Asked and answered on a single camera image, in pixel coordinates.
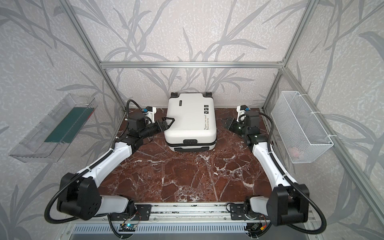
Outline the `white black suitcase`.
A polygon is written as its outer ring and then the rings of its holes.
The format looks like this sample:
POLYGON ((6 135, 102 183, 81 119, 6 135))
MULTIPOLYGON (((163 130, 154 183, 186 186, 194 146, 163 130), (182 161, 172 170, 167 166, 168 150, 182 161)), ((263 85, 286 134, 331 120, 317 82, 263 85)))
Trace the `white black suitcase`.
POLYGON ((164 131, 173 152, 205 152, 217 143, 217 124, 211 92, 171 93, 167 117, 175 121, 164 131))

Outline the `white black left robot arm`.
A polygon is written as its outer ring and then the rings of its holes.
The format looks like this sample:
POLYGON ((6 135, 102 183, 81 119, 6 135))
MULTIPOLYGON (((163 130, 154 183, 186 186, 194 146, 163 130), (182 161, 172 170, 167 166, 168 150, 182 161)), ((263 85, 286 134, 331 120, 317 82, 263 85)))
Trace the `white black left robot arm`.
POLYGON ((145 138, 166 131, 174 122, 174 118, 163 117, 154 121, 144 115, 129 119, 113 148, 77 173, 67 173, 62 177, 59 191, 45 209, 46 221, 59 224, 77 219, 86 221, 112 213, 128 213, 130 200, 121 196, 102 196, 98 189, 100 184, 144 144, 145 138))

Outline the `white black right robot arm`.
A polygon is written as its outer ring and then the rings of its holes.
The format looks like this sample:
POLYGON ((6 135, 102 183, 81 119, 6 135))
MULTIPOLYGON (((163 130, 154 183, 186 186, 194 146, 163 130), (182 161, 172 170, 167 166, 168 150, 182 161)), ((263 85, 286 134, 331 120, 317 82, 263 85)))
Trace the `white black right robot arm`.
POLYGON ((271 136, 260 129, 262 113, 240 106, 237 118, 224 122, 229 131, 240 136, 260 162, 271 185, 271 195, 250 197, 245 200, 245 214, 269 217, 274 226, 304 223, 309 215, 309 190, 299 185, 284 168, 271 146, 271 136))

